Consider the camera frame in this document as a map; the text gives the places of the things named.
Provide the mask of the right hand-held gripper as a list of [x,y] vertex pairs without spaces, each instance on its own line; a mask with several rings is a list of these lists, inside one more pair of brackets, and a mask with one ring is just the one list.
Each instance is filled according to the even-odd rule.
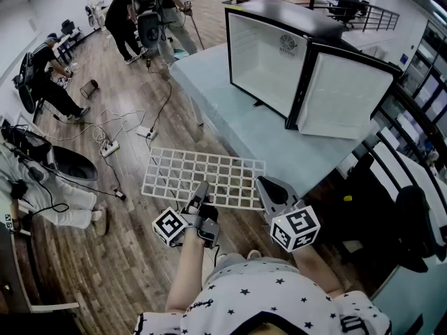
[[260,176],[256,178],[256,192],[273,242],[292,253],[315,241],[321,225],[312,207],[299,199],[291,185]]

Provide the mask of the person's grey shorts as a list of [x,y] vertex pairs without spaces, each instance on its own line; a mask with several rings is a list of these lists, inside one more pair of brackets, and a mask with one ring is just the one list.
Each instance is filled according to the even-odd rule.
[[215,268],[205,280],[204,285],[208,285],[218,278],[222,277],[228,271],[231,271],[236,265],[244,264],[247,259],[239,253],[222,254],[218,257]]

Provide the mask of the black mini fridge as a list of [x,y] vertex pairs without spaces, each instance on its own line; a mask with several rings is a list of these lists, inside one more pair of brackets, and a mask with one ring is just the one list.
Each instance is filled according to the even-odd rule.
[[343,24],[282,0],[225,9],[230,83],[305,135],[355,140],[401,69],[342,38]]

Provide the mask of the wooden stick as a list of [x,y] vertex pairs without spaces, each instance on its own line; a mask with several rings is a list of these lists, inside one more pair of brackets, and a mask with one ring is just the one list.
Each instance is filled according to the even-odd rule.
[[203,45],[203,40],[202,40],[202,38],[201,38],[201,36],[200,36],[200,33],[199,33],[199,31],[198,31],[198,27],[197,27],[197,25],[196,25],[196,22],[195,22],[195,20],[194,20],[194,18],[193,18],[192,13],[189,15],[189,17],[191,18],[191,21],[192,21],[192,23],[193,23],[193,27],[194,27],[194,29],[195,29],[196,35],[197,35],[197,37],[198,37],[198,40],[199,40],[199,42],[200,42],[200,46],[201,46],[202,50],[205,50],[205,47],[204,47],[204,45]]

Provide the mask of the black framed glass doors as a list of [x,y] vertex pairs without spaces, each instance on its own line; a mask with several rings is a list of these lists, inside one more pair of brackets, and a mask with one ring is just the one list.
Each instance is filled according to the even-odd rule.
[[401,85],[447,137],[447,35],[428,22]]

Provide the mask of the black metal railing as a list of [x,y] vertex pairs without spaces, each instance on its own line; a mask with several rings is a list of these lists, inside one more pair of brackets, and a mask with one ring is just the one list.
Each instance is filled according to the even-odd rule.
[[[255,1],[255,0],[236,0],[236,3]],[[339,0],[282,0],[289,3],[293,3],[310,10],[315,10],[324,14],[332,19],[333,15],[328,11],[329,3],[337,4]],[[367,6],[366,16],[357,16],[354,21],[348,24],[343,24],[347,31],[350,30],[375,30],[375,31],[394,31],[397,23],[400,19],[400,14],[387,10],[385,8],[380,8],[378,6],[373,6],[367,2],[364,2]]]

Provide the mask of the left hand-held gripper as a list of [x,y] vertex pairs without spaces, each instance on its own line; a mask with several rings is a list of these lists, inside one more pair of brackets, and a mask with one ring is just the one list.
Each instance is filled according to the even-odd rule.
[[205,248],[213,249],[217,245],[220,233],[217,210],[201,206],[207,199],[208,188],[208,182],[201,181],[190,199],[190,206],[180,213],[169,207],[152,222],[153,231],[166,246],[181,247],[185,230],[190,228],[205,242]]

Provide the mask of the grey backpack rig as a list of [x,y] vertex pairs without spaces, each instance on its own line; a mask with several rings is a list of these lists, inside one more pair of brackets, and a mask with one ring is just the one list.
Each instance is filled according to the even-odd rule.
[[161,38],[161,2],[162,0],[132,0],[138,36],[148,50],[156,48]]

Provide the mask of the ceiling tube light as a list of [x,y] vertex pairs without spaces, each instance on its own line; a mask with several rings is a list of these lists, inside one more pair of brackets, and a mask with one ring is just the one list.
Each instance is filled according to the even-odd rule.
[[433,8],[444,16],[445,19],[447,19],[447,10],[445,10],[439,3],[437,3],[435,0],[430,0],[430,3],[432,4]]

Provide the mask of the person's white star print shirt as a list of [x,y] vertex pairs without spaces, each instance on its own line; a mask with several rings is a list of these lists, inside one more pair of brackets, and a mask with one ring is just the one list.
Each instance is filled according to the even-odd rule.
[[246,261],[216,272],[180,313],[139,315],[134,335],[247,335],[270,323],[287,335],[390,335],[391,321],[368,297],[332,298],[280,262]]

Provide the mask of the person's right forearm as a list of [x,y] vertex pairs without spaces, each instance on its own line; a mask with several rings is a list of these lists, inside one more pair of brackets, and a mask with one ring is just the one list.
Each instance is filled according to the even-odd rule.
[[315,282],[332,298],[345,293],[345,289],[336,273],[312,245],[294,250],[292,255],[300,273]]

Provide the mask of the person's left forearm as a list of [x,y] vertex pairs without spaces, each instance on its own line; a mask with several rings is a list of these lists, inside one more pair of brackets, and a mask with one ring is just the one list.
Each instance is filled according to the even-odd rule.
[[195,228],[187,228],[179,264],[166,303],[166,313],[184,313],[202,290],[205,241]]

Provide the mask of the black office chair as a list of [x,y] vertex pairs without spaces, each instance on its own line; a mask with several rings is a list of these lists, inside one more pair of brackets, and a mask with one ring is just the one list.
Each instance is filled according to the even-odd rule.
[[428,272],[425,260],[447,260],[447,225],[439,226],[424,191],[415,185],[400,190],[396,201],[398,264],[416,273]]
[[329,3],[328,11],[333,18],[343,24],[348,24],[359,16],[366,16],[367,6],[359,0],[339,0],[336,5]]

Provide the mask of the white metal frame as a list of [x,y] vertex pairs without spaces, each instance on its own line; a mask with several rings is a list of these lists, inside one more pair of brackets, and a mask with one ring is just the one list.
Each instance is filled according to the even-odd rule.
[[0,238],[0,290],[13,313],[72,311],[78,302],[50,304],[34,256],[31,233],[7,229]]

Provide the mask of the white wire shelf rack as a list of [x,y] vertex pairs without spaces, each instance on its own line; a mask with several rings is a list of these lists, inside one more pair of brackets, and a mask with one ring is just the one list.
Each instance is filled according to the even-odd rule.
[[205,181],[206,204],[260,211],[255,180],[264,175],[264,161],[155,147],[149,153],[141,193],[186,202]]

